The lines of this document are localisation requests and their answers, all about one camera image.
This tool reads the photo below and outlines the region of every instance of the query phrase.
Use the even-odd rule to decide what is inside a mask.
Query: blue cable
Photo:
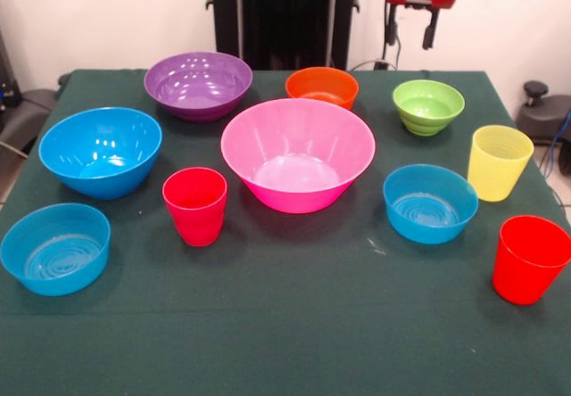
[[[546,179],[549,176],[551,176],[551,173],[553,172],[553,166],[555,164],[555,144],[557,143],[559,138],[561,136],[563,136],[563,133],[565,133],[565,130],[567,129],[567,126],[569,125],[569,121],[571,121],[571,111],[569,111],[567,113],[567,116],[565,118],[565,121],[563,122],[563,125],[561,126],[561,128],[559,129],[559,132],[555,135],[555,137],[553,137],[553,140],[551,141],[551,144],[550,144],[550,161],[551,161],[551,163],[550,163],[549,171],[544,175]]]

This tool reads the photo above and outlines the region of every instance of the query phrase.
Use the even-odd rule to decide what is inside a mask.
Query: purple bowl
[[[252,70],[234,55],[197,52],[173,55],[145,75],[146,92],[174,116],[214,121],[236,108],[252,84]]]

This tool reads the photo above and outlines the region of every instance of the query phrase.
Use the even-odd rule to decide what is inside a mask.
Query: white wall
[[[21,89],[76,68],[148,68],[215,50],[205,0],[0,0],[0,29]]]
[[[380,55],[384,0],[360,0],[349,64]],[[571,94],[569,0],[458,0],[422,49],[428,12],[398,16],[405,70],[486,70],[506,106],[540,78]],[[22,89],[55,87],[76,68],[145,68],[187,50],[214,50],[204,0],[0,0],[0,29]]]
[[[384,0],[360,4],[361,13],[353,14],[351,66],[382,52]],[[531,78],[553,93],[571,94],[571,0],[457,0],[441,11],[434,48],[425,51],[429,21],[429,12],[399,7],[401,69],[485,70],[512,113]]]

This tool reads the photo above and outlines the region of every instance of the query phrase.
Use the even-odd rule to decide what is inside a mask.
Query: pink bowl
[[[375,155],[370,128],[354,113],[311,99],[278,99],[234,117],[222,156],[258,199],[286,213],[326,208]]]

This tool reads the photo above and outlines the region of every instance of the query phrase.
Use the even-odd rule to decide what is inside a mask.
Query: black knob
[[[550,91],[541,81],[527,81],[524,84],[524,90],[530,99],[540,99],[542,95],[546,95]]]

